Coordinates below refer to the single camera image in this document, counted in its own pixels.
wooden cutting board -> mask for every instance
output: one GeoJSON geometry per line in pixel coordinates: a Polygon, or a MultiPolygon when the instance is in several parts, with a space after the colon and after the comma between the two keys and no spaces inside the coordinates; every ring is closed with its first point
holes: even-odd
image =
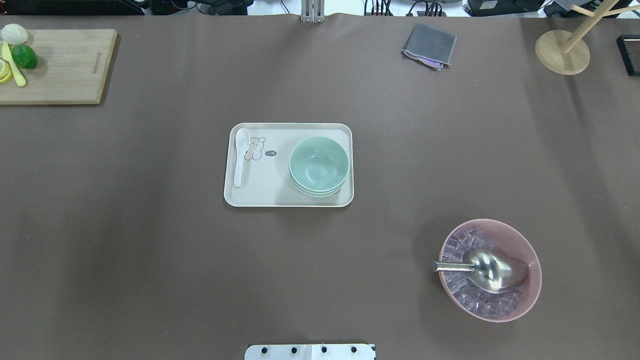
{"type": "Polygon", "coordinates": [[[38,56],[21,69],[27,85],[0,84],[0,104],[98,104],[116,42],[114,29],[28,30],[26,45],[38,56]]]}

folded towel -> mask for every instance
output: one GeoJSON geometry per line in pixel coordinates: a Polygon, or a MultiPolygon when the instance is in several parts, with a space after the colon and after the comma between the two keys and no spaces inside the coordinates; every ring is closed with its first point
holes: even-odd
{"type": "Polygon", "coordinates": [[[435,70],[442,70],[444,65],[451,66],[451,54],[457,39],[458,36],[452,33],[425,24],[416,24],[402,48],[402,53],[435,70]]]}

green bowl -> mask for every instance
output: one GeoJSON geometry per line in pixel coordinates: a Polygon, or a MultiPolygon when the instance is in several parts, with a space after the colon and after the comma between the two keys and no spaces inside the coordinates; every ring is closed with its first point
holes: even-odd
{"type": "Polygon", "coordinates": [[[337,142],[314,136],[294,146],[289,156],[289,172],[296,186],[306,190],[305,193],[329,195],[347,179],[349,158],[337,142]]]}
{"type": "Polygon", "coordinates": [[[306,189],[304,189],[302,186],[300,186],[300,184],[298,184],[296,182],[295,179],[293,179],[293,183],[296,185],[296,187],[298,188],[298,190],[300,190],[301,192],[309,195],[309,196],[313,196],[313,197],[325,197],[325,196],[329,196],[329,195],[333,195],[334,193],[337,193],[340,191],[340,189],[342,188],[342,184],[340,184],[340,186],[336,187],[335,189],[331,189],[329,191],[326,192],[310,192],[306,189]]]}

round wooden base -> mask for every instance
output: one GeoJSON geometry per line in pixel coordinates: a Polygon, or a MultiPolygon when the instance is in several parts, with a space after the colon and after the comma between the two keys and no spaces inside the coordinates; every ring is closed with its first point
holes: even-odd
{"type": "Polygon", "coordinates": [[[562,75],[576,75],[589,65],[589,47],[584,41],[578,41],[568,53],[562,52],[562,46],[571,36],[569,31],[548,31],[536,41],[536,55],[544,66],[562,75]]]}

white ceramic spoon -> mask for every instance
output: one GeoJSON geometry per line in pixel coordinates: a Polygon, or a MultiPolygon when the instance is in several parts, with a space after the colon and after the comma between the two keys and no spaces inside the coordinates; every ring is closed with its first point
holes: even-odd
{"type": "Polygon", "coordinates": [[[249,130],[241,127],[236,131],[236,172],[234,173],[234,186],[242,185],[242,164],[244,154],[249,149],[249,130]]]}

